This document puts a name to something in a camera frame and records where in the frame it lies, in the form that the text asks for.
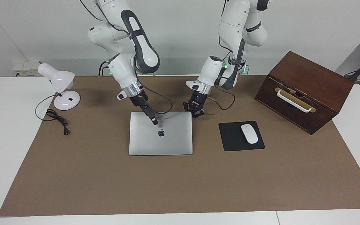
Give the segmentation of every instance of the table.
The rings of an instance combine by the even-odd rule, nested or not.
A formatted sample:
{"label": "table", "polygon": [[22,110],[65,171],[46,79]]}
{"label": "table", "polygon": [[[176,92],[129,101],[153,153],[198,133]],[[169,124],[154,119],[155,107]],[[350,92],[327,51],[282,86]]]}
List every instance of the table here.
{"label": "table", "polygon": [[[53,93],[44,77],[0,78],[0,207],[41,124],[33,115],[34,107]],[[50,101],[42,104],[39,113],[46,111],[49,104]],[[360,166],[359,85],[353,87],[344,108],[333,121]],[[76,224],[141,221],[147,224],[356,224],[360,223],[360,210],[0,218],[0,224],[67,224],[65,221]]]}

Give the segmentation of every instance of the computer mouse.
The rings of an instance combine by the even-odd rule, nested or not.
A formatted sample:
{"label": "computer mouse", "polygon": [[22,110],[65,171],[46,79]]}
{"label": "computer mouse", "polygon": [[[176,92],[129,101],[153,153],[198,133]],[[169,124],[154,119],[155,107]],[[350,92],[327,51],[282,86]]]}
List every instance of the computer mouse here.
{"label": "computer mouse", "polygon": [[241,130],[249,144],[256,144],[258,142],[258,135],[256,134],[256,131],[251,124],[242,125]]}

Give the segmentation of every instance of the brown wooden chest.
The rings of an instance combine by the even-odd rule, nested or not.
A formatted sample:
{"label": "brown wooden chest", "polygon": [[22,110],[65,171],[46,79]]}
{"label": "brown wooden chest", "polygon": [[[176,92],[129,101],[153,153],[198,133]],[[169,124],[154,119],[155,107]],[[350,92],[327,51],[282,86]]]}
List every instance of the brown wooden chest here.
{"label": "brown wooden chest", "polygon": [[340,112],[353,84],[289,52],[266,77],[255,99],[314,134]]}

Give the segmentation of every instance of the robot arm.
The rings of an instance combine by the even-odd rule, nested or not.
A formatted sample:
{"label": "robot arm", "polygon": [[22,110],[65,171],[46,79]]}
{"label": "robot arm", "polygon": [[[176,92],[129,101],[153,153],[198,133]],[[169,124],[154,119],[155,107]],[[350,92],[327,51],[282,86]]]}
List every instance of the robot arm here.
{"label": "robot arm", "polygon": [[227,0],[227,5],[219,23],[219,38],[230,49],[229,56],[223,60],[209,57],[197,81],[187,81],[194,90],[191,99],[184,102],[184,110],[193,117],[199,117],[204,102],[214,85],[229,90],[235,87],[238,74],[246,64],[247,46],[261,46],[268,34],[261,22],[261,12],[266,10],[270,0]]}
{"label": "robot arm", "polygon": [[[153,73],[158,70],[160,59],[151,46],[137,16],[131,11],[127,0],[93,0],[106,22],[92,27],[88,32],[90,40],[103,47],[109,55],[109,70],[119,83],[122,92],[119,100],[129,97],[157,125],[154,111],[148,104],[148,96],[139,84],[136,72]],[[123,47],[116,41],[129,37],[135,54],[123,54]]]}

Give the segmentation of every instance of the white lamp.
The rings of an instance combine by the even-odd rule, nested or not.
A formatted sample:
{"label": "white lamp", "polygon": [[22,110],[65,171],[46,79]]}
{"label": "white lamp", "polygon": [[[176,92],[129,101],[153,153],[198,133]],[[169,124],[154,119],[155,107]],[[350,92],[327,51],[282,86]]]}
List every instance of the white lamp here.
{"label": "white lamp", "polygon": [[73,87],[74,73],[58,71],[47,63],[38,67],[38,72],[51,81],[59,96],[55,98],[54,106],[62,111],[72,109],[80,102],[80,95],[76,91],[65,91]]}

